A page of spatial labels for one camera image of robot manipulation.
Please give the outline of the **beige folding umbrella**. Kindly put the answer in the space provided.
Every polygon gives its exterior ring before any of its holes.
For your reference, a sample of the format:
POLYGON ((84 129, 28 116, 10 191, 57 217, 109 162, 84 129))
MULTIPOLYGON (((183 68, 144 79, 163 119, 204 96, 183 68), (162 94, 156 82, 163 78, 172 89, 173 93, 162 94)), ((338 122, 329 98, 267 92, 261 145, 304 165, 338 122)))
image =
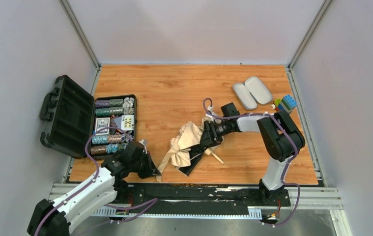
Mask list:
POLYGON ((207 120, 211 121, 209 118, 203 118, 199 126, 189 121, 180 128, 178 135, 171 139, 170 149, 158 166, 158 170, 160 170, 161 173, 164 171, 167 164, 171 163, 178 171, 185 176, 189 176, 204 155, 213 156, 221 164, 224 164, 224 161, 215 153, 215 149, 218 145, 208 148, 200 155, 190 156, 189 154, 190 147, 200 143, 203 123, 207 120))

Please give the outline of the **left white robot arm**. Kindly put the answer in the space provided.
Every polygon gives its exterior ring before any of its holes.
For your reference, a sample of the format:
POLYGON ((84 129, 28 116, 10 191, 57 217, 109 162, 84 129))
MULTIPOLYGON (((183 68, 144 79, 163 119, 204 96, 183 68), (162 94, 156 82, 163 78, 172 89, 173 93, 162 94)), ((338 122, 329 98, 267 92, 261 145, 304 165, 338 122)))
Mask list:
POLYGON ((33 211, 27 233, 30 236, 69 236, 99 208, 126 193, 125 178, 136 173, 141 179, 157 177, 144 141, 132 141, 106 158, 97 170, 71 191, 52 200, 41 200, 33 211))

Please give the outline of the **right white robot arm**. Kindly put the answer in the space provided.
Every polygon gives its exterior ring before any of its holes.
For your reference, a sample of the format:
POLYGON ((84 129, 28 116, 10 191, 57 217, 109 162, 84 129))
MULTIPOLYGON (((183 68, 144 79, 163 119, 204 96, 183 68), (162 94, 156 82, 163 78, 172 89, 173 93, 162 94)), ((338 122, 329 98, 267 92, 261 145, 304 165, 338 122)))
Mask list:
POLYGON ((290 163, 306 144, 301 131, 286 111, 240 114, 233 103, 222 106, 221 110, 222 117, 206 111, 207 115, 219 122, 204 122, 199 142, 187 149, 190 157, 194 162, 199 162, 204 151, 221 144, 227 134, 258 132, 269 154, 268 167, 259 181, 259 188, 264 198, 277 198, 284 189, 284 178, 290 163))

